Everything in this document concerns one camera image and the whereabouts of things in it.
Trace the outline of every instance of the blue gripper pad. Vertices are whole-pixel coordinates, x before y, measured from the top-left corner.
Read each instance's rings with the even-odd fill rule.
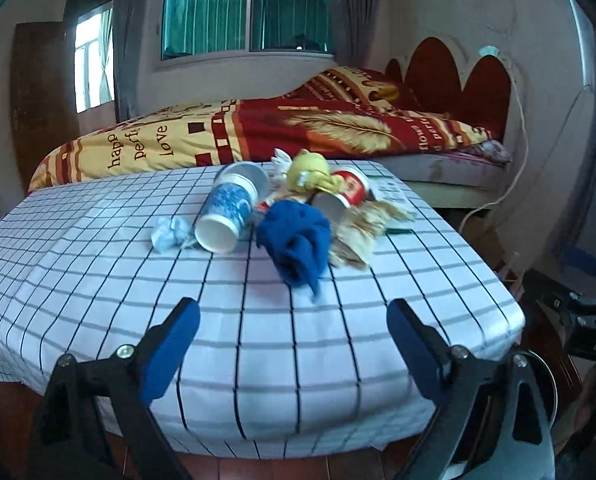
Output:
[[[198,332],[199,325],[200,306],[198,302],[185,298],[169,314],[162,325],[153,327],[168,328],[169,330],[153,352],[152,357],[142,368],[140,399],[146,406],[165,394]]]
[[[577,247],[566,247],[562,251],[561,262],[565,266],[582,270],[589,276],[596,277],[596,254],[589,254]]]
[[[393,300],[387,307],[387,329],[421,395],[442,404],[444,378],[451,368],[447,344],[433,327],[422,324],[405,300]]]

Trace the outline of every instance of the blue cloth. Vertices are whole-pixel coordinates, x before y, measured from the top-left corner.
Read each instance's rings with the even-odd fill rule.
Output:
[[[309,285],[318,294],[331,245],[329,220],[319,210],[293,200],[276,202],[258,226],[256,242],[267,249],[287,285]]]

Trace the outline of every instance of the paper cup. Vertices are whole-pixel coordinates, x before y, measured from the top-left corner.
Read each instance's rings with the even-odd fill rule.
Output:
[[[264,200],[267,195],[271,192],[271,182],[267,171],[265,171],[261,165],[255,162],[234,162],[228,166],[225,166],[216,175],[215,182],[221,177],[227,176],[228,174],[239,174],[252,181],[256,187],[258,193],[258,200]]]
[[[336,168],[332,174],[345,179],[345,185],[340,193],[318,193],[312,201],[312,206],[319,209],[329,222],[339,225],[345,216],[345,211],[351,206],[358,206],[369,193],[369,180],[364,173],[351,166]]]
[[[222,174],[200,212],[194,234],[198,243],[212,253],[229,253],[258,199],[256,186],[240,174]]]

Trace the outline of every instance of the window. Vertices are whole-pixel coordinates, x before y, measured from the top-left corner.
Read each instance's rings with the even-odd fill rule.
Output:
[[[162,59],[265,50],[331,54],[329,1],[164,0]]]
[[[114,46],[110,4],[88,12],[76,26],[76,111],[114,100]]]

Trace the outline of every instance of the crumpled blue tissue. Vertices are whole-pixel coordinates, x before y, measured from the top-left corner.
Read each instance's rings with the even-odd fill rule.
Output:
[[[196,243],[194,230],[181,216],[159,216],[152,229],[152,245],[163,253],[173,247],[185,249]]]
[[[329,220],[319,210],[293,200],[275,202],[256,229],[256,243],[267,249],[287,285],[309,285],[318,294],[331,245]]]

